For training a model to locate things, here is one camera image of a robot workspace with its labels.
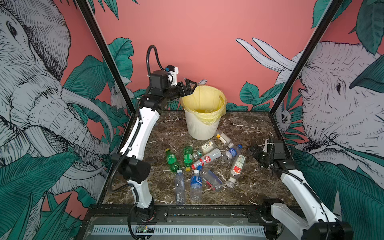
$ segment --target yellow trash bag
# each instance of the yellow trash bag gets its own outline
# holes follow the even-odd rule
[[[193,94],[182,97],[180,103],[202,123],[212,125],[226,113],[227,99],[219,89],[199,85]]]

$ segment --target marble tabletop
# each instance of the marble tabletop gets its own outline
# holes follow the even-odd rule
[[[201,204],[215,205],[260,205],[265,198],[280,198],[287,205],[297,205],[288,188],[276,177],[271,176],[269,170],[261,169],[257,161],[246,154],[246,149],[257,143],[262,145],[269,134],[276,136],[272,123],[267,113],[227,113],[222,116],[218,129],[221,129],[234,143],[243,146],[242,154],[247,157],[242,174],[237,179],[233,189],[225,188],[221,192],[214,192],[203,186]],[[218,148],[224,151],[226,148],[222,142],[215,137],[212,138]],[[148,139],[143,161],[151,164],[151,173],[148,177],[149,190],[154,198],[155,204],[175,204],[174,178],[175,175],[169,170],[165,160],[166,148],[175,153],[178,161],[184,166],[183,148],[192,145],[196,150],[206,141],[192,138],[187,130],[185,114],[179,112],[163,112],[157,124],[153,128]],[[221,158],[213,160],[208,167],[220,180],[225,183],[230,175],[230,165]],[[189,198],[190,179],[192,173],[183,171],[185,175],[185,191],[187,195],[186,204],[192,203]],[[113,188],[124,184],[120,174],[116,174]],[[106,193],[104,204],[132,204],[133,195],[129,188],[120,192]]]

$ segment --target red circular logo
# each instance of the red circular logo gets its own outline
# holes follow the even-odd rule
[[[209,156],[205,156],[204,160],[205,160],[206,163],[210,163],[211,162],[211,158]]]

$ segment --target green plastic bottle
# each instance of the green plastic bottle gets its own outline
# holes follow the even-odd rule
[[[177,170],[180,169],[176,156],[169,150],[169,148],[166,149],[166,159],[171,172],[177,172]]]
[[[191,165],[192,165],[192,156],[193,153],[193,147],[191,145],[188,145],[184,148],[184,165],[185,165],[185,171],[190,172],[191,171]]]

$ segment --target clear plastic bottle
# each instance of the clear plastic bottle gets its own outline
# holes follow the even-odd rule
[[[232,148],[234,146],[232,140],[223,133],[221,130],[217,130],[215,133],[218,140],[222,141],[226,147]]]
[[[211,170],[208,168],[202,168],[202,166],[198,166],[197,169],[200,171],[201,177],[212,190],[219,192],[224,189],[223,182],[213,172],[211,172]]]
[[[204,166],[220,156],[221,156],[220,150],[218,148],[215,148],[214,150],[202,156],[202,158],[200,158],[194,164],[192,164],[191,167],[193,170],[195,170],[197,169],[198,166]]]
[[[191,165],[193,160],[193,147],[191,145],[188,145],[184,148],[184,165],[185,165],[185,171],[190,172],[191,171]]]
[[[227,181],[227,186],[233,188],[235,186],[236,179],[240,177],[242,169],[245,164],[245,157],[241,154],[237,155],[233,164],[231,166],[231,170],[229,171],[231,177]]]
[[[176,205],[185,204],[185,185],[183,170],[177,170],[175,176],[175,192],[176,192]]]
[[[176,172],[177,170],[180,169],[180,165],[179,163],[177,162],[177,158],[175,156],[175,154],[173,154],[169,148],[166,149],[166,159],[167,159],[167,162],[169,164],[169,169],[172,171],[172,172]]]
[[[210,151],[214,150],[215,148],[217,148],[217,145],[215,144],[215,142],[212,141],[212,140],[209,140],[208,142],[206,142],[203,145],[201,145],[199,147],[199,149],[197,149],[196,152],[194,152],[192,154],[193,158],[194,159],[199,159],[199,158],[201,158],[201,156],[203,156],[204,154],[209,153]]]
[[[237,154],[241,153],[242,148],[243,146],[241,146],[240,144],[237,145],[235,148],[230,148],[229,150],[224,152],[223,159],[230,163],[232,158],[236,157]]]
[[[191,200],[195,202],[201,202],[201,188],[202,179],[199,175],[199,171],[195,169],[193,176],[191,177]]]

